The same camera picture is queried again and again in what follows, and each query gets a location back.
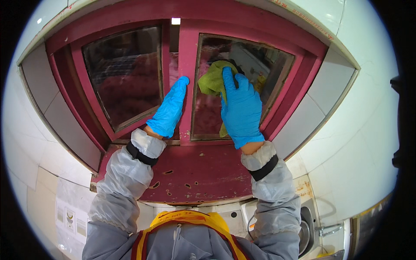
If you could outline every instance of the red and yellow vest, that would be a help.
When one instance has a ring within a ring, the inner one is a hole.
[[[132,260],[146,259],[147,239],[149,234],[157,231],[167,223],[189,223],[194,225],[204,225],[215,230],[222,239],[228,241],[234,259],[248,260],[247,255],[241,250],[240,244],[235,236],[230,234],[230,230],[224,219],[215,212],[204,214],[194,210],[178,210],[160,212],[150,224],[148,229],[140,231],[131,251]]]

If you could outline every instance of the cleaning rag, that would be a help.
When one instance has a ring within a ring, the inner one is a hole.
[[[219,96],[220,93],[223,96],[225,104],[227,104],[227,94],[225,92],[225,86],[223,81],[223,68],[230,67],[233,76],[238,73],[236,67],[231,63],[223,60],[213,62],[208,68],[207,73],[201,76],[198,80],[198,86],[201,90],[201,93],[206,95]],[[225,128],[224,123],[221,125],[220,137],[225,137],[227,135],[227,129]]]

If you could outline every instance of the blue latex glove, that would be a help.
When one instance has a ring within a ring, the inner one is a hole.
[[[168,138],[173,136],[173,131],[182,116],[183,100],[188,84],[188,77],[180,77],[166,95],[153,118],[147,120],[146,124],[152,128],[153,132]]]
[[[227,105],[221,95],[221,118],[236,149],[248,142],[262,142],[259,131],[262,103],[259,93],[243,74],[236,74],[238,89],[235,87],[230,67],[223,68],[223,80],[227,94]]]

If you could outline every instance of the black wrist strap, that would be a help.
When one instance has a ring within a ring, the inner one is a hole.
[[[150,165],[150,167],[155,166],[155,164],[157,163],[157,161],[159,160],[158,158],[150,158],[144,154],[142,154],[139,149],[137,149],[132,143],[131,141],[127,144],[126,146],[127,151],[131,154],[131,156],[135,159],[138,159],[139,161],[141,161],[144,164]]]
[[[256,171],[248,171],[251,176],[253,176],[255,181],[259,181],[266,177],[273,169],[276,167],[277,162],[279,159],[277,158],[277,155],[275,154],[270,161],[268,161],[262,168],[256,170]]]

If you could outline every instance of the person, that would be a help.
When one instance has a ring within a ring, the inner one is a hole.
[[[189,79],[181,77],[145,129],[132,132],[130,146],[111,156],[105,178],[97,183],[82,259],[298,259],[300,197],[292,174],[259,131],[259,94],[244,75],[234,77],[238,88],[231,68],[223,69],[227,101],[222,98],[221,117],[252,175],[253,196],[258,198],[254,241],[229,234],[217,213],[193,210],[163,212],[149,229],[137,232],[136,200],[149,187],[151,166],[166,147],[162,137],[172,137],[182,115]]]

